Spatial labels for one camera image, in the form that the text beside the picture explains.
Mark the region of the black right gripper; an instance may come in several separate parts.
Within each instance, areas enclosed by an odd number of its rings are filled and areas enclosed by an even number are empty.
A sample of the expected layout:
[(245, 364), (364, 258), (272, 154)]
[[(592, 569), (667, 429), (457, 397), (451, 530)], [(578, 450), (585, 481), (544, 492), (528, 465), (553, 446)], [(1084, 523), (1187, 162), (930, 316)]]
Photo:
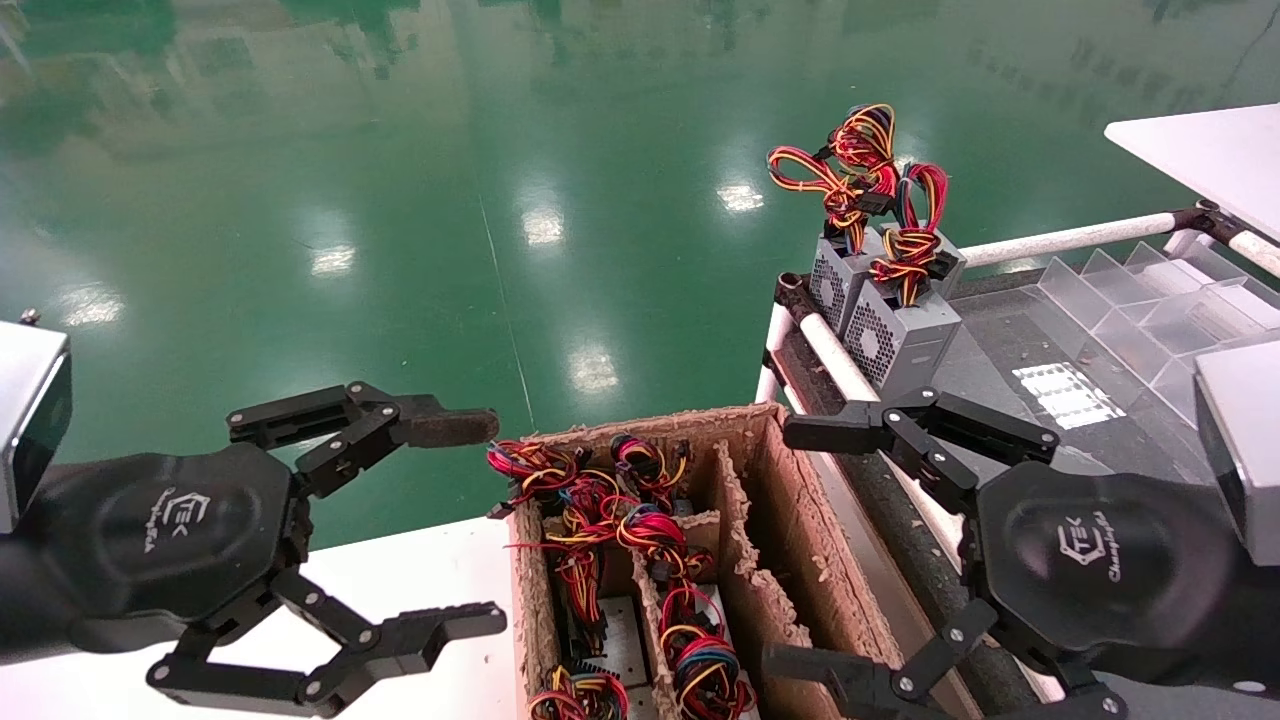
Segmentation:
[[(977, 510), (983, 589), (1046, 648), (1185, 650), (1239, 562), (1236, 533), (1210, 487), (1048, 468), (1038, 462), (1052, 461), (1055, 432), (932, 387), (849, 401), (835, 415), (792, 415), (783, 442), (824, 454), (883, 452), (947, 512)], [(1016, 466), (977, 491), (977, 473), (946, 445)], [(1005, 620), (973, 600), (900, 670), (859, 655), (768, 644), (762, 671), (823, 685), (846, 719), (950, 719), (925, 698)], [(1050, 669), (1064, 683), (1062, 700), (996, 717), (1128, 717), (1126, 702), (1087, 666)]]

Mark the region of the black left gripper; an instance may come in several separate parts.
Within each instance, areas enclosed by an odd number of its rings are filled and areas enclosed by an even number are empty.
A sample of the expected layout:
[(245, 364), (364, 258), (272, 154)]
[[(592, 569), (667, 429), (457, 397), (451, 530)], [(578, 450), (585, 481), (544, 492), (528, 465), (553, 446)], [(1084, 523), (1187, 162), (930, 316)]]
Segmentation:
[[(356, 380), (237, 409), (230, 442), (275, 450), (320, 439), (296, 460), (325, 498), (402, 446), (485, 445), (486, 409), (389, 395)], [(403, 612), (372, 624), (296, 570), (310, 503), (292, 470), (234, 445), (212, 454), (137, 454), (56, 466), (38, 488), (40, 653), (124, 653), (175, 641), (147, 673), (169, 700), (202, 708), (333, 719), (379, 682), (430, 673), (454, 641), (498, 635), (494, 602)], [(289, 609), (338, 646), (308, 673), (215, 664), (211, 652)]]

